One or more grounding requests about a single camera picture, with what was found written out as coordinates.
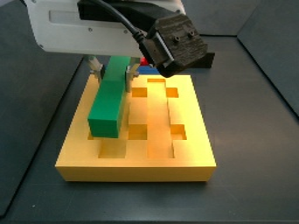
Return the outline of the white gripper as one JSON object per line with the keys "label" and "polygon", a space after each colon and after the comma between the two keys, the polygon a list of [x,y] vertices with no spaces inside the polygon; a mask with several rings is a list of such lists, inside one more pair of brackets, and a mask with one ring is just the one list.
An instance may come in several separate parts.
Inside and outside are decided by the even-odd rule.
{"label": "white gripper", "polygon": [[88,55],[88,66],[102,81],[103,64],[94,55],[131,56],[126,67],[126,91],[139,76],[140,53],[131,32],[119,22],[80,19],[79,0],[24,0],[34,37],[46,52]]}

